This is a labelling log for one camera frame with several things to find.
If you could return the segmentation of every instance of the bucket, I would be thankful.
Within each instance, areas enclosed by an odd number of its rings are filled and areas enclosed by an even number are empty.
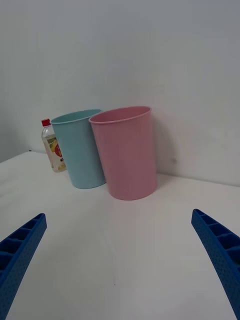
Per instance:
[[[151,110],[148,106],[124,107],[89,119],[114,198],[144,198],[157,186]]]
[[[71,182],[89,189],[105,183],[89,118],[101,112],[91,109],[68,113],[51,121]]]

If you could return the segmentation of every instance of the bottle label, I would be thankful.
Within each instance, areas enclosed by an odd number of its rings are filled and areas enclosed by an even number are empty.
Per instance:
[[[47,139],[47,143],[49,145],[49,148],[51,150],[51,158],[52,158],[52,167],[58,170],[63,170],[66,168],[66,165],[64,163],[64,158],[62,156],[62,152],[59,148],[58,141],[56,137],[52,137],[50,139]]]

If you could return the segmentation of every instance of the white wall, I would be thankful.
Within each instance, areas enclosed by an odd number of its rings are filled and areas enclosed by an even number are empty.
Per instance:
[[[22,151],[43,118],[149,105],[161,172],[240,185],[239,0],[1,1],[0,83]]]

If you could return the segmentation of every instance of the white table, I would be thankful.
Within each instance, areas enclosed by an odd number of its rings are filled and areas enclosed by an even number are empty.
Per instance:
[[[159,175],[158,189],[121,201],[81,190],[45,154],[0,164],[0,239],[38,213],[47,230],[8,320],[235,320],[191,225],[199,208],[240,234],[240,189]]]

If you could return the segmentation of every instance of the red bottle cap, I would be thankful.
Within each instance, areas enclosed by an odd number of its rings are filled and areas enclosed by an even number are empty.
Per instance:
[[[50,126],[50,119],[44,119],[41,121],[43,127]]]

